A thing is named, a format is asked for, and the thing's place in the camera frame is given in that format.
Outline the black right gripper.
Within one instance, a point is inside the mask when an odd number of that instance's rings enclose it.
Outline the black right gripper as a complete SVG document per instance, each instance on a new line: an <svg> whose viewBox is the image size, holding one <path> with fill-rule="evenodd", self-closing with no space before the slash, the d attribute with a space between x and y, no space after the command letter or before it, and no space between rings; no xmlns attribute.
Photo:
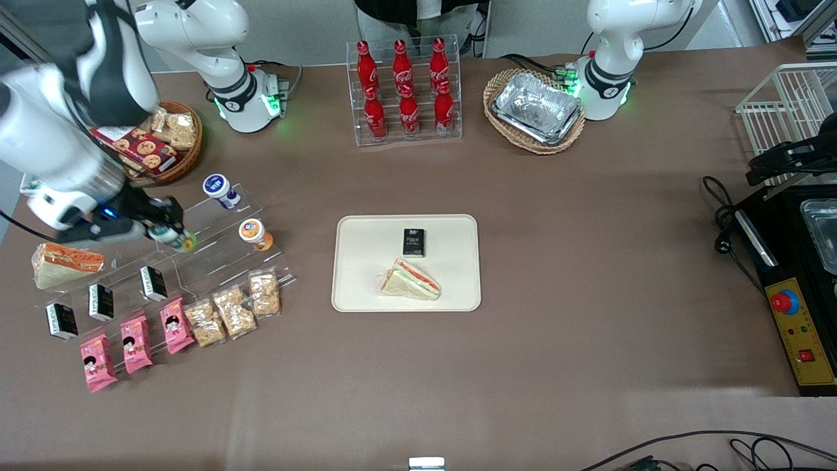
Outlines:
<svg viewBox="0 0 837 471"><path fill-rule="evenodd" d="M174 197L155 199L149 196L132 196L126 202L126 215L146 222L146 235L158 243L165 243L168 232L185 234L183 208Z"/></svg>

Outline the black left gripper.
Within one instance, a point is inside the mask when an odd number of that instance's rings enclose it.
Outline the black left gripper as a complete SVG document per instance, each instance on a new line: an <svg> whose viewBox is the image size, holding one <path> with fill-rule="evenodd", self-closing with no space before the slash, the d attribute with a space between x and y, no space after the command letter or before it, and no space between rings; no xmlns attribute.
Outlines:
<svg viewBox="0 0 837 471"><path fill-rule="evenodd" d="M782 151L765 152L751 159L745 179L755 187L775 185L768 181L784 181L793 173L835 173L835 146L835 128L803 141L783 143Z"/></svg>

